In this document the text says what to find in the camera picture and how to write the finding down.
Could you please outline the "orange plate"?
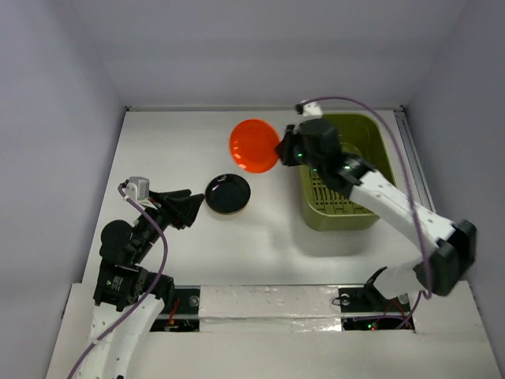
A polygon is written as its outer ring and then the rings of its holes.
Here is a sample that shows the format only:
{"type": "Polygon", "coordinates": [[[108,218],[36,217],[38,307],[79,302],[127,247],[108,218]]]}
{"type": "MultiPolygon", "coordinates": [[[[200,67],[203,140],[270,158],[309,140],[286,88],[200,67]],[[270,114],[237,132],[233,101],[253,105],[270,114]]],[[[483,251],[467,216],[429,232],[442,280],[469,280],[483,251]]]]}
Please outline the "orange plate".
{"type": "Polygon", "coordinates": [[[269,123],[250,118],[233,128],[229,150],[239,168],[249,173],[263,174],[277,164],[279,156],[275,148],[279,143],[279,135],[269,123]]]}

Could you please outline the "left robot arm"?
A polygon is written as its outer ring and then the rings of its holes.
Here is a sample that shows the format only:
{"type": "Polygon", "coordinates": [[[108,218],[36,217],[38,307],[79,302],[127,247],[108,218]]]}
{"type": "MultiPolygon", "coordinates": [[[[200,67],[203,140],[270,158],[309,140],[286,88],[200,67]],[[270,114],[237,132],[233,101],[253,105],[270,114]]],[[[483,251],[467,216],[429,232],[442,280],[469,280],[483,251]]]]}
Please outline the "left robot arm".
{"type": "Polygon", "coordinates": [[[164,231],[191,227],[204,202],[188,189],[156,193],[144,178],[118,186],[139,217],[109,222],[100,235],[101,262],[93,294],[88,346],[70,378],[126,378],[155,319],[176,307],[174,280],[164,274],[169,244],[164,231]]]}

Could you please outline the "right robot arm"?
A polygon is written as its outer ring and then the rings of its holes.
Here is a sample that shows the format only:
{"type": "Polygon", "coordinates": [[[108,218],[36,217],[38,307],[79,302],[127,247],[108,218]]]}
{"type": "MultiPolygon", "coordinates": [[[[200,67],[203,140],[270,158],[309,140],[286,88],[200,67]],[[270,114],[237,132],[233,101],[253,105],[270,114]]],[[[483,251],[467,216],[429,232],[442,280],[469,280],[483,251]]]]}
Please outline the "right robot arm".
{"type": "Polygon", "coordinates": [[[342,149],[339,133],[325,118],[288,125],[275,151],[282,165],[307,166],[330,190],[380,217],[412,242],[421,257],[377,270],[365,283],[363,299],[374,310],[393,298],[427,291],[449,295],[476,259],[477,229],[455,223],[403,193],[368,160],[342,149]]]}

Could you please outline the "black plate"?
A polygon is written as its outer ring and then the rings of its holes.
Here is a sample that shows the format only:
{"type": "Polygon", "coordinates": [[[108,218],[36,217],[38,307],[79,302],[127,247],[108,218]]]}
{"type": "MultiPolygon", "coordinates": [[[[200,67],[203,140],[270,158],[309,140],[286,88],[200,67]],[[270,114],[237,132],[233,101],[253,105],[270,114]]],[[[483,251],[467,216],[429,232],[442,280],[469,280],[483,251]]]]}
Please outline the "black plate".
{"type": "Polygon", "coordinates": [[[204,196],[207,206],[220,215],[240,212],[249,203],[252,190],[249,183],[238,174],[221,174],[206,186],[204,196]]]}

